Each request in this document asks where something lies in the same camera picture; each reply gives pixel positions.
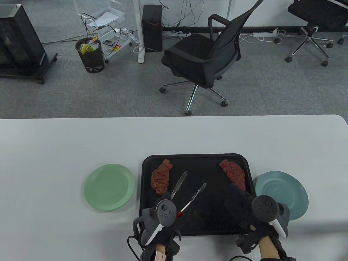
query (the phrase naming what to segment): gray carpet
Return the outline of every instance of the gray carpet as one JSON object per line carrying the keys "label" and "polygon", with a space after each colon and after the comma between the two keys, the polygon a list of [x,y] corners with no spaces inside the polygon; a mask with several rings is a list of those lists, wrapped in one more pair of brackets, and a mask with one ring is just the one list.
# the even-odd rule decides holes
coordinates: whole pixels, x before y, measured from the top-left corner
{"label": "gray carpet", "polygon": [[[42,42],[82,34],[72,0],[21,3]],[[129,25],[134,28],[132,1],[125,4]],[[338,38],[337,34],[324,36]],[[249,39],[255,44],[241,43],[242,59],[214,86],[229,100],[229,106],[222,108],[218,98],[199,89],[191,107],[193,116],[338,114],[348,120],[348,40],[327,50],[331,59],[324,68],[321,54],[309,44],[292,63],[284,61],[299,39],[284,38],[279,45]],[[164,41],[167,47],[174,43]],[[130,55],[132,48],[126,47],[110,59],[103,72],[89,74],[73,42],[45,48],[59,56],[44,85],[0,79],[0,118],[181,116],[185,111],[193,84],[168,88],[165,94],[158,91],[164,83],[183,80],[161,64],[162,53],[146,54],[145,63],[138,64]]]}

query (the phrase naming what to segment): tongs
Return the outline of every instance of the tongs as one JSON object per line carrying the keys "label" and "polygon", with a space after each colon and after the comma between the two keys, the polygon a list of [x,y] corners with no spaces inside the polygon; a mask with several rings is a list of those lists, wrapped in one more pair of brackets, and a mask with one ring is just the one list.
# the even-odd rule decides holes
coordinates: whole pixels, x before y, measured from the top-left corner
{"label": "tongs", "polygon": [[[185,178],[186,178],[186,176],[187,176],[187,172],[188,172],[188,171],[185,171],[185,172],[181,175],[181,177],[179,178],[179,180],[178,180],[178,182],[177,182],[177,184],[176,184],[176,186],[175,186],[175,188],[174,188],[174,190],[173,190],[173,192],[172,192],[172,194],[171,194],[171,199],[174,198],[175,193],[177,193],[177,191],[179,190],[179,188],[180,188],[182,182],[184,182],[184,180],[185,180]],[[184,206],[184,208],[178,213],[178,215],[177,215],[176,217],[181,217],[181,216],[182,216],[183,212],[189,207],[189,205],[192,203],[192,201],[194,201],[194,199],[197,198],[197,196],[203,192],[203,190],[205,189],[206,186],[207,186],[207,183],[204,183],[204,184],[201,186],[201,188],[193,195],[193,197],[192,197],[192,199],[190,200],[190,202],[188,202],[188,203],[186,204],[186,206]]]}

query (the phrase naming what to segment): trash can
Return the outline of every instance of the trash can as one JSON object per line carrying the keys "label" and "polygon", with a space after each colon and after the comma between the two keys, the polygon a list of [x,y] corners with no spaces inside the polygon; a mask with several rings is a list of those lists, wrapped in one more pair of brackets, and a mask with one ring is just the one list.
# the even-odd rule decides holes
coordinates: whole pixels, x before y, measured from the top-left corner
{"label": "trash can", "polygon": [[82,63],[87,72],[89,73],[98,73],[104,69],[104,57],[102,53],[102,45],[99,39],[96,42],[99,44],[99,47],[92,52],[85,52],[82,54],[81,52],[81,44],[86,44],[93,38],[83,38],[77,41],[75,45],[76,51],[79,53]]}

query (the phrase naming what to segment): teal plate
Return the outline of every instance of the teal plate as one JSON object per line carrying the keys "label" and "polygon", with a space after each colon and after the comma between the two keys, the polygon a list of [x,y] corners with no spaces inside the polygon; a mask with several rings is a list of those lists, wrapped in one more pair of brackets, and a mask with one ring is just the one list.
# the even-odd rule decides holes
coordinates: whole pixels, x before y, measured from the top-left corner
{"label": "teal plate", "polygon": [[114,211],[133,195],[133,173],[120,164],[108,164],[93,171],[85,183],[85,199],[98,211]]}
{"label": "teal plate", "polygon": [[268,195],[290,209],[290,220],[302,217],[308,209],[308,195],[302,184],[293,176],[270,171],[257,177],[256,195]]}

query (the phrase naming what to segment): black appliance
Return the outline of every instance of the black appliance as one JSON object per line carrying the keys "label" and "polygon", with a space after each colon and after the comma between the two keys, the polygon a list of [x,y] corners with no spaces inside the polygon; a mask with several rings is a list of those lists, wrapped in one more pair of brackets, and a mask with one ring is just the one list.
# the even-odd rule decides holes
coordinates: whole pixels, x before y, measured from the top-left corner
{"label": "black appliance", "polygon": [[0,5],[0,77],[31,78],[43,84],[49,60],[21,4]]}
{"label": "black appliance", "polygon": [[161,52],[162,6],[144,5],[142,20],[145,52]]}

